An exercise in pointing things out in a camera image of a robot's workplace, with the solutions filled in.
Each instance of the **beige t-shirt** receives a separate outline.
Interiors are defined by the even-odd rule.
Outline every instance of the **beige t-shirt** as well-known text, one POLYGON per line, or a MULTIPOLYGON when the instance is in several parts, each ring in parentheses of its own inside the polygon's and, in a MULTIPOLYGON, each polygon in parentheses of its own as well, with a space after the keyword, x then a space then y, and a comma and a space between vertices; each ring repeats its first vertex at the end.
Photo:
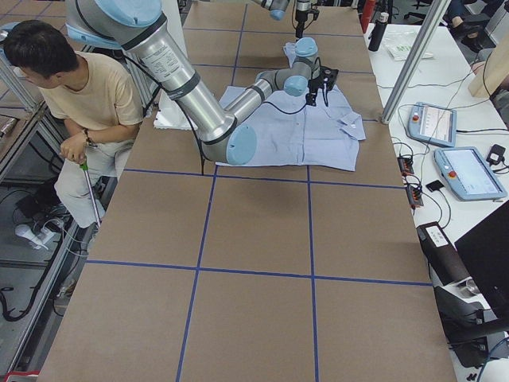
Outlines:
POLYGON ((127 70, 103 54, 76 53, 88 62, 88 82, 78 92, 64 86, 41 89, 51 114, 90 130, 140 123, 142 101, 127 70))

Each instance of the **white sticker label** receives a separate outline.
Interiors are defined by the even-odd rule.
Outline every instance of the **white sticker label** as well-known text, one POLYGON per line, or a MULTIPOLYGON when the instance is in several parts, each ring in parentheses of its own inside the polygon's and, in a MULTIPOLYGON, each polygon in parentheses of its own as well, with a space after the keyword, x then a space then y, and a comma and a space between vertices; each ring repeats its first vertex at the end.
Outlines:
POLYGON ((445 245, 449 244, 447 239, 444 237, 444 234, 440 229, 438 229, 438 227, 428 227, 426 231, 428 232, 431 240, 435 243, 436 247, 444 247, 445 245))
POLYGON ((142 60, 159 82, 165 82, 181 68, 179 60, 167 45, 163 45, 142 60))

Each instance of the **black bottle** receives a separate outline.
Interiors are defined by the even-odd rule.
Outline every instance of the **black bottle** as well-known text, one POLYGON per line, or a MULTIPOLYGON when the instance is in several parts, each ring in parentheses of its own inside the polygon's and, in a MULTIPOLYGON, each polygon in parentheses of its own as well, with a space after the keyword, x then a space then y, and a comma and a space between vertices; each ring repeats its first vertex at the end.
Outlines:
POLYGON ((369 46, 367 47, 372 52, 376 52, 379 50, 380 43, 382 42, 383 34, 385 33, 385 28, 387 27, 387 20, 389 19, 389 14, 387 12, 382 12, 380 14, 380 18, 375 21, 375 28, 371 32, 371 39, 369 46))

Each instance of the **black computer monitor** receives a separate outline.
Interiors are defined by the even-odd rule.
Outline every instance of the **black computer monitor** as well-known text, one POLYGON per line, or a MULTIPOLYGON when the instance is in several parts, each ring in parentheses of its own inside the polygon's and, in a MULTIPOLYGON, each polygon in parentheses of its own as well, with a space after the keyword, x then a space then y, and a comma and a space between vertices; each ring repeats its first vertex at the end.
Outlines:
POLYGON ((455 243, 458 255, 498 318, 509 318, 509 201, 455 243))

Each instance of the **wristwatch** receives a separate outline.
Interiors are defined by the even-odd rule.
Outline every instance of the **wristwatch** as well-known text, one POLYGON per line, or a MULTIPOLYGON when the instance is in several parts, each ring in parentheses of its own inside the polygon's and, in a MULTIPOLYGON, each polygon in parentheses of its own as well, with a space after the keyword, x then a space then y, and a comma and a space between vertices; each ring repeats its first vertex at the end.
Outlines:
POLYGON ((83 128, 83 133, 85 134, 86 143, 88 147, 97 147, 97 143, 92 141, 92 139, 88 136, 88 129, 86 127, 83 128))

